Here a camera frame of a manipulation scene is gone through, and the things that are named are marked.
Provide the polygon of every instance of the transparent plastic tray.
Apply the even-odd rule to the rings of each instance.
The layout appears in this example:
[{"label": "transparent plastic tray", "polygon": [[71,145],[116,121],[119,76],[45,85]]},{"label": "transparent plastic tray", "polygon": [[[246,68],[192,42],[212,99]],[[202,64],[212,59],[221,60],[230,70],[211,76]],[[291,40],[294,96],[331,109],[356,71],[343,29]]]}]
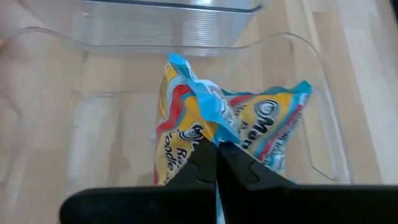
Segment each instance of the transparent plastic tray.
[{"label": "transparent plastic tray", "polygon": [[90,45],[232,47],[268,0],[21,0],[46,28]]},{"label": "transparent plastic tray", "polygon": [[314,92],[285,147],[286,174],[301,184],[350,183],[322,65],[293,34],[235,48],[93,47],[40,28],[0,40],[0,223],[55,223],[79,190],[153,184],[167,52],[184,54],[200,78],[226,90],[309,81]]}]

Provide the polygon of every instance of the brand logo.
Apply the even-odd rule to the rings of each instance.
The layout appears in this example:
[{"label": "brand logo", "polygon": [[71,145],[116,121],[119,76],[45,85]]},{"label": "brand logo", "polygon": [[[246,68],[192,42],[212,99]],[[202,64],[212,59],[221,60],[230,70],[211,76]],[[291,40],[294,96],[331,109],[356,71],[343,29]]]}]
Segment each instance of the brand logo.
[{"label": "brand logo", "polygon": [[253,142],[268,132],[279,115],[279,105],[274,100],[264,100],[254,104],[254,113],[257,116],[246,139],[242,142],[242,149],[249,149]]},{"label": "brand logo", "polygon": [[205,129],[202,125],[195,123],[189,130],[180,131],[178,137],[185,141],[199,141],[203,139],[203,130]]},{"label": "brand logo", "polygon": [[275,119],[279,114],[279,105],[274,100],[265,100],[254,104],[254,112],[261,119]]}]

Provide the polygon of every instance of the wood grain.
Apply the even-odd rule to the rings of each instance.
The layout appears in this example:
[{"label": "wood grain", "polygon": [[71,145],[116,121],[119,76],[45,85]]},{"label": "wood grain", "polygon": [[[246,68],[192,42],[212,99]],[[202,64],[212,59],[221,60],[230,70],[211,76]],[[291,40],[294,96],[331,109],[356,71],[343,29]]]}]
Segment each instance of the wood grain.
[{"label": "wood grain", "polygon": [[[17,18],[42,26],[20,5],[12,8],[0,8],[0,29],[20,28]],[[5,15],[13,25],[1,23]],[[269,38],[281,32],[314,46],[326,79],[302,42]],[[388,1],[273,0],[236,46],[257,40],[270,42],[189,59],[200,78],[229,90],[302,79],[316,87],[286,145],[287,175],[308,184],[398,183],[398,29]],[[84,53],[46,34],[1,42],[0,223],[55,223],[58,206],[76,191],[152,184],[166,56]]]}]

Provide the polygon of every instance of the yellow packaging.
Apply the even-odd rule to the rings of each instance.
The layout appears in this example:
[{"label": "yellow packaging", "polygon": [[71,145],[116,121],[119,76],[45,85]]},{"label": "yellow packaging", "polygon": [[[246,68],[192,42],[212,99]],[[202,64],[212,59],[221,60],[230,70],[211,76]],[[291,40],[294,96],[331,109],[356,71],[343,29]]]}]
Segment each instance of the yellow packaging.
[{"label": "yellow packaging", "polygon": [[276,86],[259,94],[224,91],[238,117],[241,149],[283,174],[284,146],[311,92],[311,85],[306,81],[291,90]]},{"label": "yellow packaging", "polygon": [[208,80],[194,80],[189,63],[171,55],[159,91],[154,181],[166,184],[185,165],[194,145],[207,138],[219,141],[239,138],[230,123],[237,123],[221,89]]}]

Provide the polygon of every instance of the plastic wrapper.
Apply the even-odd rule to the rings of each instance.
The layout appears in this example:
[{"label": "plastic wrapper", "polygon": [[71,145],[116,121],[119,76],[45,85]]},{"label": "plastic wrapper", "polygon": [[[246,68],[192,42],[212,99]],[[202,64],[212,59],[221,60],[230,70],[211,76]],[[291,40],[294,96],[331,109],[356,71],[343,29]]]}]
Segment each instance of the plastic wrapper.
[{"label": "plastic wrapper", "polygon": [[290,90],[275,86],[258,94],[223,91],[239,120],[241,149],[271,170],[284,174],[284,146],[311,92],[306,81]]},{"label": "plastic wrapper", "polygon": [[199,80],[188,61],[170,54],[160,86],[154,181],[166,184],[183,167],[198,141],[239,143],[236,119],[221,89]]}]

